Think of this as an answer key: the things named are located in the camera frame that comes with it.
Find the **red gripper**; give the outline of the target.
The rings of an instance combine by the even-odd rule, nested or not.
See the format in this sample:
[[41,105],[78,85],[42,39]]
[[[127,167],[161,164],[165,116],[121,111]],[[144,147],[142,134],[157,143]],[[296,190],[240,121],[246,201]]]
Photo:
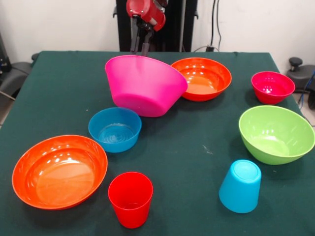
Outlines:
[[[127,0],[126,11],[131,18],[131,53],[137,54],[139,38],[141,37],[141,55],[145,57],[147,56],[150,48],[150,41],[154,35],[154,30],[159,31],[165,25],[165,8],[165,0]],[[140,37],[139,19],[145,23],[149,23],[140,25]]]

